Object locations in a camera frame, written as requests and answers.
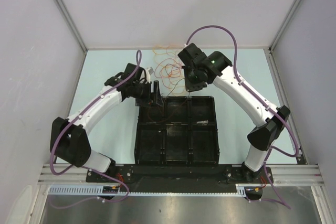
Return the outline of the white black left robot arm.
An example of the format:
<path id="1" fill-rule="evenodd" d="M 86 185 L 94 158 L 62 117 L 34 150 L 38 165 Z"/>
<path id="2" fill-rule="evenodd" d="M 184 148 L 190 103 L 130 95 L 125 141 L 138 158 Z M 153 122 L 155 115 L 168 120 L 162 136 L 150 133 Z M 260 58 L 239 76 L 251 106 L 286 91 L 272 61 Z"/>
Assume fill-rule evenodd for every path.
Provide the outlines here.
<path id="1" fill-rule="evenodd" d="M 115 178 L 113 159 L 92 150 L 89 133 L 114 107 L 127 98 L 134 98 L 137 106 L 162 106 L 159 82 L 152 81 L 152 68 L 127 64 L 123 72 L 105 81 L 103 88 L 83 109 L 63 118 L 56 118 L 51 127 L 50 153 L 75 167 L 98 171 L 105 182 Z"/>

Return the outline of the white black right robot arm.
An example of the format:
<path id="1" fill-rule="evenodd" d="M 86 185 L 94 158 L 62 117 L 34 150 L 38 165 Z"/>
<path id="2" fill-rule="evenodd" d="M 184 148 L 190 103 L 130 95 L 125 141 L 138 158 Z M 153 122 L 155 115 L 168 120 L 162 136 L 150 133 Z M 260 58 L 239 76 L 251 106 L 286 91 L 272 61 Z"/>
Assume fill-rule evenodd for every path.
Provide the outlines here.
<path id="1" fill-rule="evenodd" d="M 232 62 L 221 52 L 206 55 L 194 43 L 178 53 L 183 63 L 185 89 L 188 92 L 202 90 L 209 84 L 224 91 L 250 117 L 254 129 L 247 135 L 250 148 L 242 164 L 242 177 L 254 183 L 261 177 L 261 169 L 272 143 L 284 129 L 290 110 L 285 105 L 275 104 L 260 97 L 253 87 L 247 86 L 245 80 L 238 80 L 234 74 Z"/>

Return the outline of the black six-compartment bin tray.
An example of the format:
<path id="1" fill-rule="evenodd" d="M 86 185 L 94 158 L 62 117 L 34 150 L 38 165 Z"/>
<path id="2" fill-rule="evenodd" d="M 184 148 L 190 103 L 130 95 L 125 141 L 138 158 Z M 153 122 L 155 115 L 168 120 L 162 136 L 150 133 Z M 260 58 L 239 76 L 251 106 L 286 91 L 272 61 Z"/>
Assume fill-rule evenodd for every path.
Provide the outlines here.
<path id="1" fill-rule="evenodd" d="M 137 165 L 218 165 L 219 156 L 212 96 L 164 97 L 163 106 L 139 108 Z"/>

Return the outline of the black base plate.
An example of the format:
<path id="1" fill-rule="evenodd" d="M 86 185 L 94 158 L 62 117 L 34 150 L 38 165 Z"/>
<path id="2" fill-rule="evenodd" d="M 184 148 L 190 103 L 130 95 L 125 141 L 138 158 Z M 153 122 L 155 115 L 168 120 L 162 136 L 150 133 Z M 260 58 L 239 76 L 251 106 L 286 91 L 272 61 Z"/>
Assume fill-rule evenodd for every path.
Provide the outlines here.
<path id="1" fill-rule="evenodd" d="M 93 170 L 87 172 L 88 183 L 112 183 L 121 181 L 121 187 L 130 192 L 130 186 L 143 187 L 199 187 L 220 185 L 241 185 L 248 187 L 265 187 L 274 179 L 269 167 L 257 173 L 250 173 L 241 165 L 217 166 L 146 166 L 146 165 L 112 165 L 105 173 Z"/>

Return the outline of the aluminium frame rail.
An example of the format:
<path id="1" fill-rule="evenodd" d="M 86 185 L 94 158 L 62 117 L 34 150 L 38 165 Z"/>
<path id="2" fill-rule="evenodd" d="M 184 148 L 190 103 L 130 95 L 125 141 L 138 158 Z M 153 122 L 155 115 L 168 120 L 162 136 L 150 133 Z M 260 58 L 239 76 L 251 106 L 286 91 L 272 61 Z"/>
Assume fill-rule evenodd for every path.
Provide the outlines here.
<path id="1" fill-rule="evenodd" d="M 318 165 L 268 164 L 275 186 L 324 186 Z M 54 175 L 48 164 L 43 165 L 38 183 L 45 185 L 84 185 L 87 170 L 72 167 L 62 175 Z"/>

